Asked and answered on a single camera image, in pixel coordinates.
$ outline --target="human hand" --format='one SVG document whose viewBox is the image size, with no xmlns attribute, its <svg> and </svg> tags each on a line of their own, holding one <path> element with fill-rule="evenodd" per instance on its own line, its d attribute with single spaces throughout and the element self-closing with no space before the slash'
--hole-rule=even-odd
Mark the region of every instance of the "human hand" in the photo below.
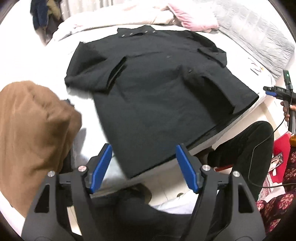
<svg viewBox="0 0 296 241">
<path fill-rule="evenodd" d="M 293 111 L 296 111 L 296 105 L 290 105 L 290 109 L 293 110 Z M 286 122 L 289 122 L 290 115 L 289 115 L 288 108 L 284 106 L 283 107 L 283 111 L 284 111 L 285 121 Z"/>
</svg>

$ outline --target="finger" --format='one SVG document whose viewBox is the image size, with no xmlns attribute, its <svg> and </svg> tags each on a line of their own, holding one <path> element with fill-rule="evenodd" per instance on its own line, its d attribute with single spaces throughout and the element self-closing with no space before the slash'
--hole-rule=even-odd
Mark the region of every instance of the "finger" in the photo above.
<svg viewBox="0 0 296 241">
<path fill-rule="evenodd" d="M 296 111 L 296 105 L 290 105 L 290 109 Z"/>
</svg>

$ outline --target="bed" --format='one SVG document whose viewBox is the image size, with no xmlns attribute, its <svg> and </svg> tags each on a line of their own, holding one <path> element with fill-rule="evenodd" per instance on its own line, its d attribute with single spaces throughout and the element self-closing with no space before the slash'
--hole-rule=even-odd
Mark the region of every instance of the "bed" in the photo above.
<svg viewBox="0 0 296 241">
<path fill-rule="evenodd" d="M 20 0 L 0 25 L 1 36 L 9 36 L 7 38 L 1 38 L 0 40 L 1 57 L 5 59 L 1 66 L 2 71 L 0 72 L 0 90 L 13 81 L 32 80 L 37 84 L 50 88 L 60 99 L 69 99 L 71 103 L 75 105 L 77 111 L 82 114 L 82 128 L 75 138 L 72 148 L 73 165 L 78 167 L 79 165 L 86 164 L 92 156 L 97 155 L 108 140 L 106 139 L 97 116 L 91 94 L 67 89 L 64 84 L 66 70 L 72 55 L 80 41 L 94 41 L 116 34 L 117 28 L 137 28 L 143 24 L 118 24 L 108 27 L 90 27 L 84 31 L 78 31 L 75 34 L 71 33 L 66 37 L 54 37 L 54 39 L 44 47 L 34 31 L 31 16 L 29 14 L 29 4 L 30 0 Z M 15 20 L 16 17 L 23 21 L 15 23 L 13 20 Z M 161 26 L 152 24 L 151 26 L 156 30 L 186 30 L 177 25 Z M 223 32 L 201 32 L 200 34 L 212 40 L 218 48 L 226 51 L 228 69 L 250 89 L 256 92 L 259 95 L 259 99 L 250 109 L 233 121 L 224 130 L 192 147 L 190 150 L 191 154 L 196 154 L 199 151 L 212 146 L 225 132 L 249 115 L 264 101 L 266 95 L 263 91 L 263 86 L 272 86 L 276 83 L 272 73 L 256 60 L 250 51 L 247 52 Z M 251 70 L 254 64 L 261 69 L 261 73 L 256 74 Z M 113 192 L 123 187 L 140 183 L 145 178 L 159 174 L 163 170 L 172 168 L 175 165 L 177 165 L 177 161 L 176 159 L 173 159 L 128 180 L 122 172 L 116 157 L 113 156 L 101 189 L 96 195 Z M 3 210 L 11 208 L 8 206 L 1 206 L 0 211 L 3 213 Z M 17 226 L 16 229 L 19 233 L 21 232 L 21 228 L 19 224 Z"/>
</svg>

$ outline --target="brown blanket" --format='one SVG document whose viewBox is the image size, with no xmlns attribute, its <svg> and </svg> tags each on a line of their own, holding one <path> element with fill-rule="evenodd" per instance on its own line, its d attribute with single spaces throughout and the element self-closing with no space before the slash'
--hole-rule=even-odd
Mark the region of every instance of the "brown blanket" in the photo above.
<svg viewBox="0 0 296 241">
<path fill-rule="evenodd" d="M 46 87 L 22 81 L 0 92 L 0 191 L 24 217 L 80 128 L 81 114 Z"/>
</svg>

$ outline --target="tile floor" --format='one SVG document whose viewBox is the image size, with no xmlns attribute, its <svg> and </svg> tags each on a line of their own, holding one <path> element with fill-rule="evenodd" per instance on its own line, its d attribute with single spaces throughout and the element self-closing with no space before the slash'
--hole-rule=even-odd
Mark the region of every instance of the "tile floor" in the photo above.
<svg viewBox="0 0 296 241">
<path fill-rule="evenodd" d="M 226 132 L 214 144 L 213 148 L 216 148 L 221 143 L 236 136 L 238 133 L 256 121 L 268 121 L 260 106 L 256 108 L 250 115 L 236 124 L 231 130 Z M 186 193 L 189 191 L 179 166 L 175 166 L 169 170 L 163 171 L 157 176 L 150 177 L 146 179 L 143 184 L 146 185 L 152 193 L 152 199 L 149 203 L 151 206 L 162 204 L 168 200 L 176 198 L 179 193 Z M 81 235 L 77 224 L 74 207 L 68 208 L 68 215 L 72 231 Z"/>
</svg>

